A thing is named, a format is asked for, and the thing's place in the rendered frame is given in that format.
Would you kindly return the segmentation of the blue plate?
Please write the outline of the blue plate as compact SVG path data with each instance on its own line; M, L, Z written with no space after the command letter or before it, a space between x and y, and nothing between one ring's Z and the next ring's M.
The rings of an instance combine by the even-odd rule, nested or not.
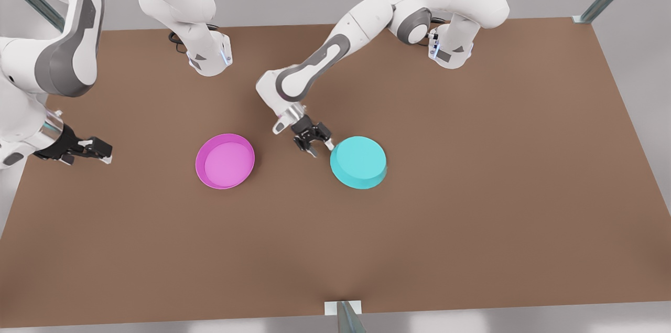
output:
M348 137L334 148L330 156L333 175L352 189L372 189L387 174L387 156L373 139Z

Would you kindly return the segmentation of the pink plate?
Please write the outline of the pink plate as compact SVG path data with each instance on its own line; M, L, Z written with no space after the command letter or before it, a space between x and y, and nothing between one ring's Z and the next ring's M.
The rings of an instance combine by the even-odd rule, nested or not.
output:
M241 135L220 134L206 141L195 158L199 180L212 189L232 189L251 174L255 152Z

